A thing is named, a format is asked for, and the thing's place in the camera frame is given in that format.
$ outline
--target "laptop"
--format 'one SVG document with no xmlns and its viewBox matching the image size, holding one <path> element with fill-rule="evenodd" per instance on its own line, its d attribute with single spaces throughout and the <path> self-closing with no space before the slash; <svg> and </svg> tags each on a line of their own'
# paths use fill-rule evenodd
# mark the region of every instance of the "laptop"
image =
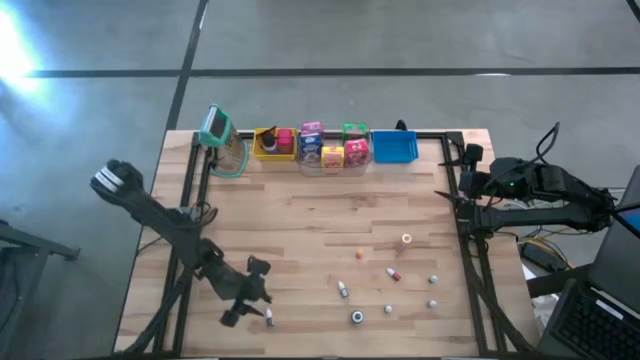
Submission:
<svg viewBox="0 0 640 360">
<path fill-rule="evenodd" d="M 578 359 L 640 359 L 640 166 L 586 281 L 569 280 L 538 349 Z"/>
</svg>

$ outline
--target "green box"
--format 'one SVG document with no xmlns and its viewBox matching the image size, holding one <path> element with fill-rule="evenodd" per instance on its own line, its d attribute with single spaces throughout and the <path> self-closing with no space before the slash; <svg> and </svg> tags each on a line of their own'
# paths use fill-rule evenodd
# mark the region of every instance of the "green box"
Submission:
<svg viewBox="0 0 640 360">
<path fill-rule="evenodd" d="M 365 123 L 344 123 L 342 127 L 342 141 L 364 139 L 369 128 Z"/>
</svg>

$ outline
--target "clear plastic bin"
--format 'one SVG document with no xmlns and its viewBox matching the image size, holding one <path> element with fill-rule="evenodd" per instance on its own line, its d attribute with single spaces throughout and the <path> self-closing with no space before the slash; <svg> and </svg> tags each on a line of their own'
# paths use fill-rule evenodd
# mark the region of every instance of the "clear plastic bin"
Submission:
<svg viewBox="0 0 640 360">
<path fill-rule="evenodd" d="M 342 129 L 342 126 L 331 127 L 329 128 L 329 130 L 326 130 L 327 127 L 325 125 L 324 138 L 323 138 L 323 144 L 322 144 L 323 147 L 324 146 L 344 146 L 342 130 L 335 130 L 336 128 Z M 331 172 L 327 172 L 326 169 L 322 167 L 322 162 L 320 159 L 318 159 L 317 161 L 302 162 L 300 159 L 301 157 L 300 146 L 298 146 L 297 147 L 298 154 L 296 155 L 296 161 L 298 162 L 300 173 L 302 173 L 302 175 L 304 176 L 309 176 L 309 177 L 319 177 L 319 176 L 336 177 L 336 176 L 364 175 L 367 170 L 367 167 L 369 166 L 369 164 L 371 163 L 371 160 L 373 159 L 373 141 L 371 141 L 371 130 L 367 131 L 367 134 L 364 137 L 364 139 L 367 141 L 367 145 L 369 148 L 369 152 L 364 163 L 359 165 L 347 165 L 346 154 L 345 154 L 345 165 L 342 167 L 342 171 L 336 172 L 336 173 L 333 172 L 336 170 L 331 170 Z"/>
</svg>

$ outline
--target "monitor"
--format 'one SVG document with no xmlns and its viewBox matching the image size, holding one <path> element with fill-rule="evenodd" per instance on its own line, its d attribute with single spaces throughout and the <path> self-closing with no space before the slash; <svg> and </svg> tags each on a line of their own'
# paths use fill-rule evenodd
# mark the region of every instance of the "monitor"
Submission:
<svg viewBox="0 0 640 360">
<path fill-rule="evenodd" d="M 613 217 L 640 240 L 640 202 L 616 209 Z"/>
<path fill-rule="evenodd" d="M 589 282 L 635 312 L 640 312 L 640 238 L 632 230 L 640 213 L 640 166 L 636 166 L 614 213 L 598 255 L 589 270 Z"/>
</svg>

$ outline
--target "blue plastic bin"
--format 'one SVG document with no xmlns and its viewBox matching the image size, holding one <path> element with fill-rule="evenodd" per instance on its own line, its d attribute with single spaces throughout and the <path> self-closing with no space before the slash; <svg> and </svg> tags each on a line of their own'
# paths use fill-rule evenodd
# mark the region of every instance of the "blue plastic bin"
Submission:
<svg viewBox="0 0 640 360">
<path fill-rule="evenodd" d="M 418 158 L 415 131 L 374 131 L 373 158 L 377 163 L 410 163 Z"/>
</svg>

